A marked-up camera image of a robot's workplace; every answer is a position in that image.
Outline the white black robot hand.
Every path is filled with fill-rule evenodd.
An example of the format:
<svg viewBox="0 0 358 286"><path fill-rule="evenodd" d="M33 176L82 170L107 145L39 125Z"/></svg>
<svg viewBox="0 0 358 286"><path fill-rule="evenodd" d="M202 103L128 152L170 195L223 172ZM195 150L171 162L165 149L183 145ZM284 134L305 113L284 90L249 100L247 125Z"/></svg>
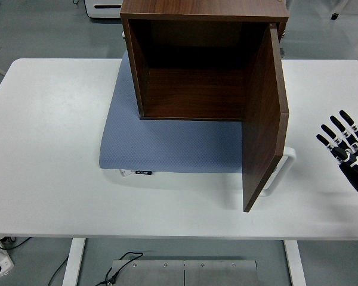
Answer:
<svg viewBox="0 0 358 286"><path fill-rule="evenodd" d="M321 125L322 130L333 141L328 141L321 134L316 135L316 138L338 161L339 169L358 192L358 125L344 110L340 110L340 116L348 126L344 126L335 116L331 116L330 120L338 128L342 136L338 136L327 125Z"/></svg>

